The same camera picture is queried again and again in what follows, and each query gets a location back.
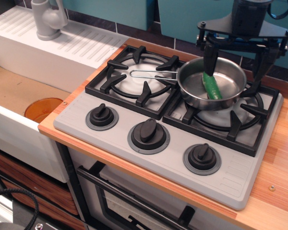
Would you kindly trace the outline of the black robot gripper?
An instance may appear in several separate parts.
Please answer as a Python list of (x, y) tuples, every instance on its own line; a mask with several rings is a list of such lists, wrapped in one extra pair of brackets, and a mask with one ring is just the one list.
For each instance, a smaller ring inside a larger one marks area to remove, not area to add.
[[(218, 49), (256, 53), (252, 87), (259, 85), (274, 65), (278, 51), (280, 56), (286, 53), (288, 43), (288, 29), (267, 22), (266, 15), (283, 19), (288, 9), (274, 15), (270, 4), (234, 4), (229, 15), (199, 22), (196, 45), (204, 49), (204, 72), (213, 76)], [(264, 51), (271, 47), (278, 51)]]

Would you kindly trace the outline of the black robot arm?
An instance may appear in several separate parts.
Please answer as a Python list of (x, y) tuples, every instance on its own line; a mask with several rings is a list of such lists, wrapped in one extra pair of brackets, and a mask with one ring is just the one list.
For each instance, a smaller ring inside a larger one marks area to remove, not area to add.
[(219, 50), (255, 54), (252, 68), (255, 82), (261, 82), (275, 61), (287, 51), (288, 29), (265, 21), (271, 17), (270, 0), (236, 0), (229, 15), (201, 21), (197, 46), (204, 51), (204, 72), (215, 72)]

